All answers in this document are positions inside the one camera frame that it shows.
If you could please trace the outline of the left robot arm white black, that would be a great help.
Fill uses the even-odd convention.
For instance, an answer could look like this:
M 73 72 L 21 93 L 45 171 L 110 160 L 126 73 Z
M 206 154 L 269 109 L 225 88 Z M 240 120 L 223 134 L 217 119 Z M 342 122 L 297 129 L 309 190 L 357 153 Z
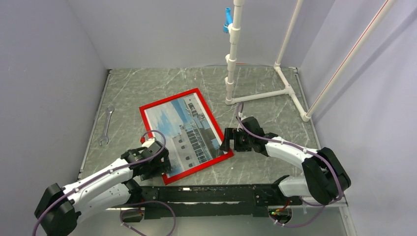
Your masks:
M 64 187 L 47 187 L 35 209 L 36 235 L 42 227 L 49 236 L 67 236 L 83 220 L 119 205 L 136 206 L 145 200 L 143 189 L 134 179 L 147 180 L 171 167 L 169 151 L 153 144 L 129 149 L 99 172 Z

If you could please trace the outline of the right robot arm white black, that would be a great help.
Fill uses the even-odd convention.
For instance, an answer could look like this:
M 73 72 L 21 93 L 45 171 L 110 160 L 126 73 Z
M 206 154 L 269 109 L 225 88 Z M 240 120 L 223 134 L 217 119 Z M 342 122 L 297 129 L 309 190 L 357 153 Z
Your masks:
M 220 150 L 229 150 L 231 141 L 237 152 L 254 151 L 302 170 L 302 176 L 281 177 L 272 184 L 271 198 L 277 204 L 285 203 L 290 197 L 312 197 L 326 206 L 340 200 L 352 185 L 333 150 L 302 147 L 275 133 L 266 133 L 254 117 L 241 120 L 238 128 L 225 128 Z

